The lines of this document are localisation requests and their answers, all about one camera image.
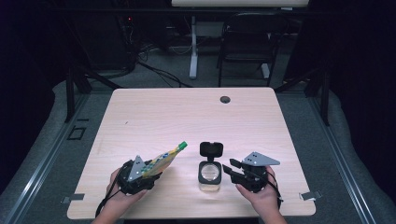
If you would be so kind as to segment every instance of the small round object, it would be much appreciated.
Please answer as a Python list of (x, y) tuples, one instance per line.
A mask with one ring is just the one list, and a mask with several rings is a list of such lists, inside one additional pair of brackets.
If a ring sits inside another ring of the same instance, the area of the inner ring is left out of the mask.
[(206, 164), (201, 170), (202, 177), (207, 181), (215, 180), (219, 177), (219, 168), (215, 164)]
[(228, 97), (228, 96), (221, 96), (221, 97), (220, 97), (220, 101), (221, 101), (222, 103), (224, 103), (224, 104), (228, 104), (228, 103), (231, 102), (231, 99), (230, 99), (230, 97)]

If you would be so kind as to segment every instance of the dark background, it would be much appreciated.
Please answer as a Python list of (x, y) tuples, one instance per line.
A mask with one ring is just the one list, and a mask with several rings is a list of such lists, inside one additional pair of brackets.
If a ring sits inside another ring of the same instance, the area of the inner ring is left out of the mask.
[[(356, 2), (311, 0), (309, 10), (345, 11), (350, 17), (348, 22), (305, 20), (285, 77), (327, 65), (331, 90), (340, 98), (354, 148), (378, 186), (395, 202), (396, 6), (391, 1)], [(65, 80), (73, 62), (92, 66), (70, 35), (70, 27), (41, 10), (38, 3), (0, 3), (1, 191), (48, 118), (54, 102), (51, 89)], [(112, 38), (103, 40), (103, 45), (120, 41)], [(119, 55), (113, 65), (124, 68), (123, 63), (129, 65), (130, 50), (119, 49), (110, 50)]]

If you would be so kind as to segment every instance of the desk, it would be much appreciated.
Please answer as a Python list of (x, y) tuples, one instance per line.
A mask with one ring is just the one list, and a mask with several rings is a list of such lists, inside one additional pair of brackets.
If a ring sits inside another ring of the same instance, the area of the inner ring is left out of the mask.
[[(222, 103), (221, 96), (231, 102)], [(120, 89), (110, 99), (78, 182), (76, 194), (84, 194), (84, 199), (70, 203), (68, 217), (94, 218), (114, 170), (136, 155), (154, 159), (182, 141), (189, 145), (124, 218), (257, 217), (226, 174), (219, 191), (199, 190), (198, 165), (205, 161), (199, 145), (204, 141), (224, 145), (222, 157), (216, 159), (220, 163), (241, 161), (252, 151), (280, 161), (273, 169), (285, 201), (281, 213), (315, 213), (312, 201), (299, 198), (309, 188), (272, 89)]]
[[(173, 7), (306, 7), (309, 0), (172, 0)], [(191, 65), (190, 78), (197, 78), (198, 53), (196, 48), (196, 20), (191, 19)], [(264, 77), (268, 77), (267, 64), (262, 66)]]

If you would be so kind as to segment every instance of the human hand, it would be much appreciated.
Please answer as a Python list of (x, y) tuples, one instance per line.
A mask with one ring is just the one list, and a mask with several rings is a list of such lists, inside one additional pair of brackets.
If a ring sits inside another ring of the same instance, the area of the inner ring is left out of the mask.
[(109, 192), (111, 189), (111, 185), (114, 181), (116, 184), (114, 188), (111, 190), (111, 193), (108, 195), (114, 195), (106, 202), (99, 216), (93, 221), (93, 223), (114, 223), (119, 219), (128, 208), (133, 204), (140, 200), (146, 193), (147, 190), (143, 189), (140, 192), (134, 195), (126, 195), (120, 191), (120, 187), (117, 184), (117, 173), (120, 169), (117, 169), (111, 174), (110, 183), (106, 188), (106, 192)]
[[(266, 170), (271, 174), (268, 175), (268, 181), (276, 185), (273, 178), (273, 176), (275, 176), (274, 170), (270, 166), (266, 166)], [(236, 185), (236, 188), (248, 201), (250, 201), (254, 210), (256, 210), (266, 224), (286, 223), (285, 218), (282, 217), (277, 207), (277, 194), (273, 187), (267, 185), (257, 193), (250, 192), (239, 184)]]

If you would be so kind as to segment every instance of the chair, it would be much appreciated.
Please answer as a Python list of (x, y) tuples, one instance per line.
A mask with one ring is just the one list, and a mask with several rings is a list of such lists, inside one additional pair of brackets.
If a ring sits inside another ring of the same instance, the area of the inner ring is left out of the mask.
[(222, 76), (223, 62), (256, 63), (258, 69), (263, 63), (271, 64), (267, 80), (269, 86), (279, 42), (288, 26), (285, 17), (268, 13), (238, 13), (224, 22), (218, 58), (219, 87), (222, 79), (229, 78)]

